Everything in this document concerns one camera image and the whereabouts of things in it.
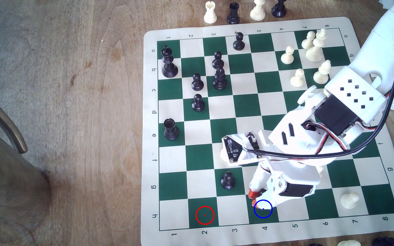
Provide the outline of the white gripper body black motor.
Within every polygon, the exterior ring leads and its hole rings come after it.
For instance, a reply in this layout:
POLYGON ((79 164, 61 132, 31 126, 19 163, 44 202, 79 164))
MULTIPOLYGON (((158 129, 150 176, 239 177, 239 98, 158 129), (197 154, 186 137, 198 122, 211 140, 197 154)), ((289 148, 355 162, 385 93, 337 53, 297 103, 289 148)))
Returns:
POLYGON ((268 165, 271 177, 279 179, 283 185, 278 197, 281 200, 299 199, 314 194, 320 183, 320 175, 314 166, 300 164, 297 161, 270 161, 265 158, 263 163, 268 165))

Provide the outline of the white orange-tipped gripper finger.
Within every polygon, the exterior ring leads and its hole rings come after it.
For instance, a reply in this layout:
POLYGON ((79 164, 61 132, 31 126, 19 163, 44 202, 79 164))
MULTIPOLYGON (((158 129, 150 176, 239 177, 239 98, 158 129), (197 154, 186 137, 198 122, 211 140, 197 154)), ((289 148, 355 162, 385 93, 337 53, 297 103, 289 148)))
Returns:
POLYGON ((267 181, 271 177, 271 172, 266 163, 259 163, 254 175, 249 183, 249 199, 256 199, 261 194, 261 190, 267 186, 267 181))
POLYGON ((283 185, 279 185, 279 179, 270 177, 267 186, 261 190, 260 196, 252 199, 252 206, 256 209, 270 210, 280 204, 279 193, 282 192, 283 185))

